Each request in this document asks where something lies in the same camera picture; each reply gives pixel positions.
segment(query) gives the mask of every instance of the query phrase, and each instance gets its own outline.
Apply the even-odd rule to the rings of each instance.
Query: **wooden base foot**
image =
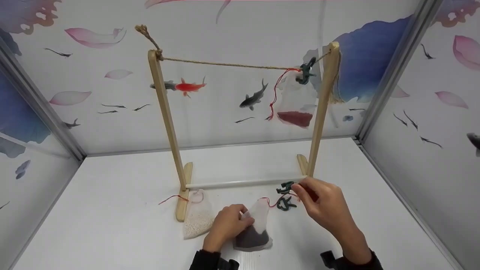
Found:
[[[183,167],[183,171],[185,173],[186,184],[190,184],[190,182],[192,181],[193,162],[188,162],[187,164],[185,164],[185,166]],[[185,191],[182,191],[182,190],[179,191],[179,195],[185,199],[188,199],[188,194],[189,194],[188,189],[186,189]],[[179,222],[185,221],[185,214],[187,212],[187,203],[188,202],[186,200],[182,200],[178,198],[177,208],[175,209],[175,218],[177,218]]]
[[[308,168],[307,158],[302,154],[298,154],[297,161],[299,162],[301,175],[307,175],[307,168]]]

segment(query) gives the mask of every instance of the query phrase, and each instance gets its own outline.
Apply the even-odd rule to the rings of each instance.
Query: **white wall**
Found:
[[[467,270],[480,264],[480,157],[466,135],[480,135],[480,71],[461,64],[453,48],[456,35],[480,41],[479,26],[477,11],[466,23],[450,28],[435,23],[427,30],[422,44],[435,59],[417,48],[398,83],[410,97],[389,99],[365,144]],[[480,46],[457,43],[457,48],[472,65],[478,63]],[[439,91],[461,97],[468,109],[441,102]]]
[[[134,31],[136,24],[149,27],[168,57],[289,67],[300,65],[308,50],[320,48],[321,51],[322,45],[366,23],[376,20],[391,23],[406,18],[413,14],[417,3],[418,0],[232,1],[216,24],[222,1],[174,1],[146,9],[142,1],[64,0],[55,2],[57,11],[53,13],[58,18],[53,19],[53,25],[35,24],[30,35],[21,31],[11,33],[22,53],[18,56],[19,62],[47,100],[63,91],[92,92],[82,103],[52,106],[67,123],[79,119],[81,125],[71,132],[87,153],[103,153],[168,147],[156,94],[149,88],[152,79],[146,52],[152,45]],[[20,18],[21,15],[9,13]],[[8,31],[12,24],[12,21],[0,21],[0,28]],[[64,31],[76,27],[99,34],[111,34],[114,28],[123,27],[127,32],[115,46],[93,49],[75,42]],[[378,36],[388,36],[388,32]],[[374,53],[372,46],[367,47]],[[43,48],[73,55],[65,58]],[[369,54],[361,57],[366,62],[360,69],[370,66]],[[162,67],[164,78],[175,83],[179,83],[181,77],[189,83],[200,83],[206,76],[207,86],[192,93],[191,99],[179,91],[168,92],[181,147],[312,135],[312,128],[264,120],[270,113],[268,104],[273,100],[273,85],[282,71],[175,62],[162,63]],[[133,74],[121,80],[104,77],[115,69]],[[251,96],[260,90],[262,78],[269,83],[262,103],[255,105],[253,112],[239,108],[246,94]],[[360,111],[348,109],[364,109],[368,103],[357,103],[355,98],[345,102],[332,106],[338,127],[328,116],[324,136],[356,132],[362,120]],[[102,107],[101,103],[127,108],[98,114],[115,109]],[[151,106],[132,111],[144,104]],[[345,115],[352,115],[353,120],[342,121]],[[234,123],[247,117],[255,119]]]
[[[5,133],[27,141],[28,147],[21,153],[20,145],[3,138]],[[49,135],[46,126],[2,74],[0,137],[0,208],[3,206],[0,209],[0,270],[6,270],[78,164],[68,158],[68,153],[53,135]],[[24,170],[18,169],[28,160],[30,163]]]

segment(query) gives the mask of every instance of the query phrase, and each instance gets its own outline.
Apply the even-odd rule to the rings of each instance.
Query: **mesh bag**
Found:
[[[253,217],[255,223],[235,237],[233,249],[249,252],[270,248],[272,246],[273,240],[266,230],[269,209],[268,202],[265,199],[259,199],[242,215],[242,220]]]
[[[215,216],[205,191],[199,189],[190,195],[187,216],[183,224],[183,239],[200,236],[210,230]]]
[[[281,122],[308,128],[315,112],[317,92],[310,81],[305,85],[298,83],[295,80],[298,76],[300,72],[289,71],[277,85],[281,101],[275,111]]]

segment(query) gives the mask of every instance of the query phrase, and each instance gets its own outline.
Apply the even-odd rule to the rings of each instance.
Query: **hand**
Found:
[[[366,264],[371,260],[365,236],[355,224],[338,186],[307,177],[292,185],[292,190],[303,202],[308,215],[338,240],[349,261]]]
[[[215,217],[212,228],[205,237],[203,249],[208,252],[219,252],[226,241],[252,225],[255,220],[251,217],[240,220],[241,213],[246,211],[248,210],[243,204],[224,207]]]

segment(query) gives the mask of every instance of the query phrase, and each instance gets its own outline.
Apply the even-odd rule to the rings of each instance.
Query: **hanging bag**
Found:
[[[187,204],[187,216],[183,223],[183,239],[200,236],[210,230],[215,216],[203,189],[193,192]]]
[[[289,71],[277,85],[281,101],[276,116],[283,123],[308,128],[315,113],[317,92],[310,81],[305,85],[298,83],[295,79],[299,76],[300,72]]]

